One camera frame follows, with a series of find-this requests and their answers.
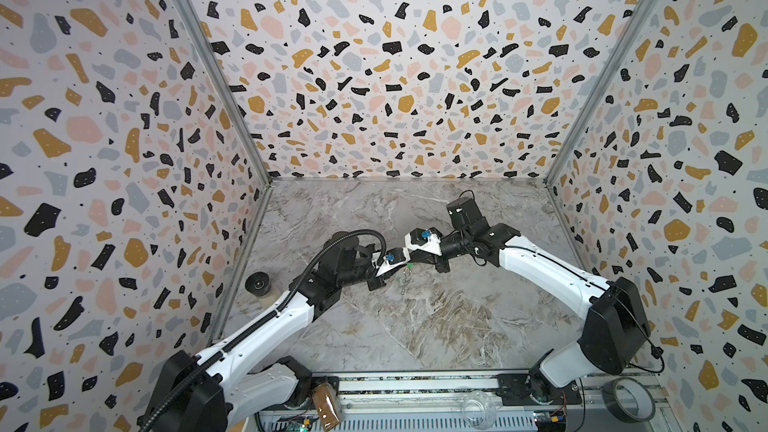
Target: terrazzo wall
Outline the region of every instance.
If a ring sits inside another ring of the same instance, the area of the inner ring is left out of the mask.
[[[638,0],[192,0],[272,176],[545,174]]]
[[[686,430],[768,427],[766,55],[768,0],[660,0],[554,184],[641,290]]]
[[[0,430],[136,430],[256,178],[169,0],[0,0]]]

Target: marble tabletop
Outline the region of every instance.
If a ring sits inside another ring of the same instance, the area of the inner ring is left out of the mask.
[[[447,233],[446,205],[466,188],[489,224],[513,226],[576,263],[541,182],[280,181],[244,278],[264,271],[284,291],[338,231],[373,228],[388,248],[416,227]],[[361,243],[370,242],[362,237]],[[225,333],[261,310],[241,284]],[[578,337],[582,325],[530,281],[465,256],[451,261],[448,274],[415,264],[374,292],[365,284],[345,288],[331,310],[284,341],[263,365],[292,355],[313,371],[529,368],[547,350]]]

